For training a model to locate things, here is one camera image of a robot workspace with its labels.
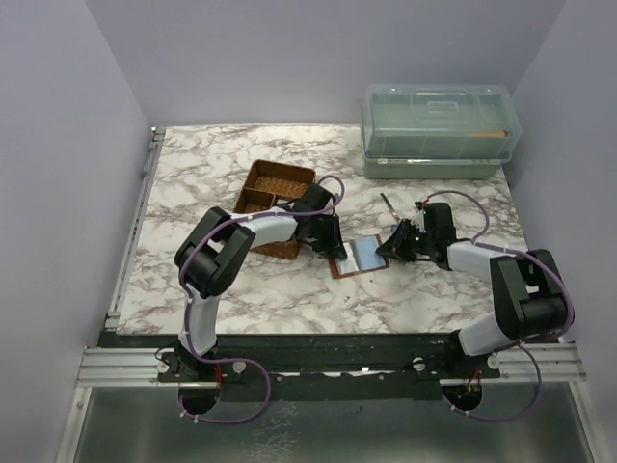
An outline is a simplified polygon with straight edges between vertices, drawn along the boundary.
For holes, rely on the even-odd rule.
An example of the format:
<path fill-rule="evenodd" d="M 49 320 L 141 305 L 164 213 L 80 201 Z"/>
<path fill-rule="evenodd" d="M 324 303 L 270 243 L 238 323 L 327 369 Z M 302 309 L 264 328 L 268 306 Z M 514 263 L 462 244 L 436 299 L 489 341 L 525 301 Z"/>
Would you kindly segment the brown leather card holder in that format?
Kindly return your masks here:
<path fill-rule="evenodd" d="M 378 234 L 344 242 L 347 258 L 329 259 L 332 277 L 338 280 L 389 268 L 388 259 L 376 253 L 381 244 Z"/>

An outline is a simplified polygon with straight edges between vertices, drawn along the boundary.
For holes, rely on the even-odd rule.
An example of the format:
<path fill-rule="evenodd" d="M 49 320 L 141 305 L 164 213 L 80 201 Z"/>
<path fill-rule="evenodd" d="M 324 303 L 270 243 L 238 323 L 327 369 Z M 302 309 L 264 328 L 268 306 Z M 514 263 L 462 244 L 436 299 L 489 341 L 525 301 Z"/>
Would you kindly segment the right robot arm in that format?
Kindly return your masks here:
<path fill-rule="evenodd" d="M 470 274 L 491 285 L 493 311 L 453 332 L 443 354 L 445 370 L 463 378 L 478 357 L 516 342 L 554 334 L 572 320 L 573 308 L 546 250 L 501 251 L 457 236 L 451 207 L 418 203 L 420 221 L 403 219 L 376 254 L 401 262 L 428 260 L 439 268 Z"/>

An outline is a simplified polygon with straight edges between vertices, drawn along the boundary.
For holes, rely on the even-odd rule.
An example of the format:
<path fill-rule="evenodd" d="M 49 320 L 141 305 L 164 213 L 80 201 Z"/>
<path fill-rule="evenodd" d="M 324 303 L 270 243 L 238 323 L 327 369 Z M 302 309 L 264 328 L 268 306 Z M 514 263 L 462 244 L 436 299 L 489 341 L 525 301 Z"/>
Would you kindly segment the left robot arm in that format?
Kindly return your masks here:
<path fill-rule="evenodd" d="M 335 208 L 345 188 L 332 193 L 312 183 L 305 193 L 252 213 L 210 208 L 177 250 L 174 263 L 185 294 L 179 343 L 186 352 L 181 370 L 194 381 L 206 379 L 214 367 L 209 353 L 217 343 L 216 321 L 221 296 L 239 274 L 248 253 L 270 244 L 299 242 L 325 259 L 346 259 Z"/>

